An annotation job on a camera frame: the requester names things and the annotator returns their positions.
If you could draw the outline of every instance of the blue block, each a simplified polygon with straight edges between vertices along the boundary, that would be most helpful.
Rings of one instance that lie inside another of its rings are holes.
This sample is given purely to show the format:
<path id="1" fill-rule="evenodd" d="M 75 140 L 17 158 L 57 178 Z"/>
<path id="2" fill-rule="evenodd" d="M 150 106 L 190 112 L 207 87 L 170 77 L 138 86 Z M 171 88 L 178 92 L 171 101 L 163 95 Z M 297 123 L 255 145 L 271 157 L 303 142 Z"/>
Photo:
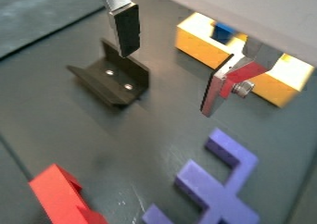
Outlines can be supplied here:
<path id="1" fill-rule="evenodd" d="M 206 147 L 229 164 L 231 174 L 222 184 L 191 160 L 176 174 L 176 186 L 204 210 L 196 223 L 258 224 L 258 214 L 237 196 L 258 158 L 218 129 L 210 134 Z M 172 224 L 154 205 L 146 211 L 143 221 Z"/>
<path id="2" fill-rule="evenodd" d="M 216 22 L 211 38 L 221 44 L 227 44 L 235 33 L 237 31 L 233 28 L 226 26 L 223 23 Z"/>

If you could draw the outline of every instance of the dark gray mat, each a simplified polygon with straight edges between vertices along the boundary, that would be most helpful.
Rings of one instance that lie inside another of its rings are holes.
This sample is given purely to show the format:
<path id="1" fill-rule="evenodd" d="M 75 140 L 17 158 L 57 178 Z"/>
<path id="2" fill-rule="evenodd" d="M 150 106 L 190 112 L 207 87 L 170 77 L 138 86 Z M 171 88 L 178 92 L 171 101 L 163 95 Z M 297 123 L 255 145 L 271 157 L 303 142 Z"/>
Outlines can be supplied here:
<path id="1" fill-rule="evenodd" d="M 0 58 L 101 7 L 101 0 L 0 0 Z"/>
<path id="2" fill-rule="evenodd" d="M 114 43 L 100 12 L 1 62 L 0 131 L 9 146 L 33 176 L 53 162 L 76 176 L 84 200 L 108 223 L 140 224 L 143 210 L 156 203 L 175 223 L 187 224 L 200 210 L 174 187 L 175 174 L 191 158 L 225 180 L 227 167 L 203 149 L 218 127 L 259 160 L 242 201 L 261 224 L 285 223 L 315 151 L 317 77 L 283 109 L 254 94 L 231 96 L 204 118 L 210 69 L 174 47 L 175 25 L 191 11 L 167 0 L 135 2 L 142 48 L 132 56 L 151 70 L 142 100 L 122 112 L 108 109 L 65 69 L 101 56 L 100 37 Z"/>

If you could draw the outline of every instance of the gray screw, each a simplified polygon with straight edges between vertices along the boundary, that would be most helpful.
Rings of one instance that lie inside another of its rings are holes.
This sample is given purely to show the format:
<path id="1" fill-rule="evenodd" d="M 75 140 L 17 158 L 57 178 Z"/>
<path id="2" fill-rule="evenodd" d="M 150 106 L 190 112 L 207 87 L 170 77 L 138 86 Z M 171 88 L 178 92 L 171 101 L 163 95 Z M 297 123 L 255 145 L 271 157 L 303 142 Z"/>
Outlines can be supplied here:
<path id="1" fill-rule="evenodd" d="M 254 86 L 255 84 L 251 81 L 243 81 L 234 85 L 231 92 L 241 98 L 245 98 L 245 96 L 253 91 Z"/>

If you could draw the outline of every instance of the white surface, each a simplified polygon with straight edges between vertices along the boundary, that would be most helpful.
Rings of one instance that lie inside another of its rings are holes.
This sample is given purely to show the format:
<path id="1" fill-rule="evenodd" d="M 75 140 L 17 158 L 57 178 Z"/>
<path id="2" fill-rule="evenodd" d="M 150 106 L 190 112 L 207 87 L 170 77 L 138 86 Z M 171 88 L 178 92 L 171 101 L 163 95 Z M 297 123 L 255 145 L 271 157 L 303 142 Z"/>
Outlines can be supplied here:
<path id="1" fill-rule="evenodd" d="M 315 0 L 174 1 L 317 67 Z"/>

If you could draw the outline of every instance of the black piece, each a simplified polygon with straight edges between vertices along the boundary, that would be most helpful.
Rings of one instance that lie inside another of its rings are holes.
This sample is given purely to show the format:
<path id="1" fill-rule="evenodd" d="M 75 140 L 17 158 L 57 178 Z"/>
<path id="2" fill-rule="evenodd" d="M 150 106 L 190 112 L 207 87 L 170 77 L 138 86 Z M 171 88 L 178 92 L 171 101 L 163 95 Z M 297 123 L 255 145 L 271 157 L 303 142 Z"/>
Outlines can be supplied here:
<path id="1" fill-rule="evenodd" d="M 140 48 L 139 6 L 134 5 L 114 15 L 122 56 L 130 56 Z"/>
<path id="2" fill-rule="evenodd" d="M 131 57 L 122 58 L 114 46 L 101 41 L 105 56 L 87 69 L 67 69 L 111 106 L 128 106 L 148 88 L 148 68 Z"/>

